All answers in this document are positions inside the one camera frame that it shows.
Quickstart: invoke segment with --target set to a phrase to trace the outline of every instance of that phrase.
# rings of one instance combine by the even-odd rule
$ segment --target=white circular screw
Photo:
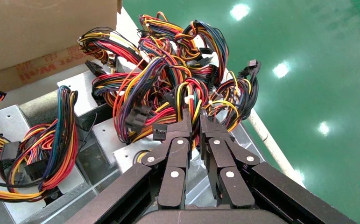
[[[170,176],[173,177],[173,178],[176,178],[178,177],[179,173],[177,171],[173,171],[170,173]]]
[[[155,158],[152,157],[152,156],[147,158],[147,161],[148,161],[148,162],[153,162],[154,160],[155,160]]]
[[[227,177],[234,177],[235,174],[234,174],[232,171],[228,171],[228,172],[226,173],[226,176],[227,176]]]

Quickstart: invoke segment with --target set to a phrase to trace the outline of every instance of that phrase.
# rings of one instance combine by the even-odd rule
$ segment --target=silver metal panel
[[[74,112],[77,117],[88,113],[98,106],[91,95],[92,81],[95,78],[90,71],[87,71],[57,83],[58,87],[65,85],[72,91],[78,91],[78,99],[82,99],[82,101],[76,103],[74,107]]]
[[[113,119],[111,118],[95,125],[92,128],[92,132],[96,137],[97,144],[106,157],[108,163],[110,165],[114,165],[116,162],[114,152],[120,148],[125,147],[126,144],[118,139],[117,132],[114,128]]]
[[[80,195],[84,194],[88,189],[91,187],[90,184],[87,182],[82,183],[78,187],[74,188],[73,190],[69,191],[67,194],[62,195],[60,198],[56,199],[53,203],[48,204],[45,208],[40,210],[39,212],[35,213],[34,215],[30,216],[28,219],[24,220],[24,224],[40,224],[45,219],[49,218],[54,214],[57,210],[62,209],[63,207],[68,207],[68,204],[74,200],[75,198],[79,197]]]
[[[64,179],[57,187],[59,188],[60,192],[62,192],[62,194],[66,194],[67,192],[70,192],[84,182],[85,180],[82,177],[77,166],[74,166],[66,179]]]
[[[0,110],[0,134],[10,141],[22,141],[30,129],[18,105]]]
[[[82,194],[80,194],[79,196],[77,196],[76,198],[74,198],[73,200],[71,200],[70,202],[68,202],[65,206],[63,206],[61,209],[59,209],[58,211],[56,211],[54,214],[52,214],[50,217],[48,217],[47,219],[45,219],[45,221],[41,222],[41,224],[45,224],[48,223],[50,220],[53,220],[56,216],[58,216],[61,213],[66,213],[66,211],[68,210],[69,207],[74,207],[75,204],[77,204],[78,202],[80,202],[80,199],[82,199],[83,196],[85,196],[87,193],[89,192],[93,192],[95,191],[95,189],[104,181],[106,181],[107,179],[111,178],[112,176],[114,176],[114,174],[116,174],[118,172],[118,170],[113,171],[112,173],[108,174],[105,178],[103,178],[102,180],[100,180],[99,182],[97,182],[96,184],[94,184],[93,186],[91,186],[89,189],[85,190]]]
[[[7,191],[5,187],[0,187],[0,190]],[[37,193],[38,192],[38,186],[33,186],[31,188],[21,188],[18,189],[20,193],[23,194],[31,194],[31,193]],[[4,202],[4,205],[9,212],[10,216],[12,217],[15,224],[19,224],[29,218],[31,215],[37,213],[41,209],[43,209],[46,206],[46,203],[44,200],[40,200],[38,202],[28,203],[28,202],[22,202],[22,203],[7,203]]]
[[[151,150],[158,145],[160,141],[153,141],[152,135],[147,136],[135,143],[116,150],[113,154],[117,160],[118,167],[122,173],[127,171],[133,165],[133,158],[141,150]]]

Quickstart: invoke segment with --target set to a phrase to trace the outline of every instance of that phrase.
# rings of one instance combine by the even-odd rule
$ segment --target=yellow wire
[[[165,107],[167,107],[167,106],[169,106],[169,103],[168,103],[168,102],[166,102],[166,103],[164,103],[162,106],[158,107],[158,109],[157,109],[155,112],[159,112],[161,109],[163,109],[163,108],[165,108]]]
[[[198,101],[198,105],[196,106],[195,114],[193,115],[192,124],[195,123],[195,120],[196,120],[196,118],[197,118],[198,115],[199,115],[199,110],[200,110],[200,106],[201,106],[201,105],[202,105],[202,100],[200,99],[200,100]]]
[[[137,157],[137,162],[138,162],[138,163],[141,163],[141,159],[142,159],[143,156],[145,156],[145,154],[147,154],[147,153],[149,153],[149,152],[141,153],[141,154],[139,155],[139,157]]]
[[[232,75],[233,81],[235,82],[235,86],[236,86],[236,88],[235,88],[235,95],[236,95],[237,92],[238,92],[238,89],[239,89],[239,87],[238,87],[238,81],[236,80],[236,76],[235,76],[235,74],[233,73],[233,71],[229,71],[228,73],[230,73],[230,74]]]
[[[233,104],[231,104],[230,102],[225,101],[225,100],[216,100],[216,101],[214,101],[212,104],[215,104],[215,103],[222,103],[222,104],[226,104],[226,105],[230,106],[232,109],[235,110],[236,115],[237,115],[237,118],[239,117],[239,112],[238,112],[238,110],[237,110],[236,107],[235,107]]]
[[[251,94],[251,83],[248,79],[244,79],[244,81],[246,81],[246,83],[248,83],[248,94]]]
[[[178,87],[178,91],[177,91],[177,120],[181,121],[181,108],[180,108],[180,92],[181,92],[181,88],[185,85],[188,84],[188,82],[185,83],[181,83]]]

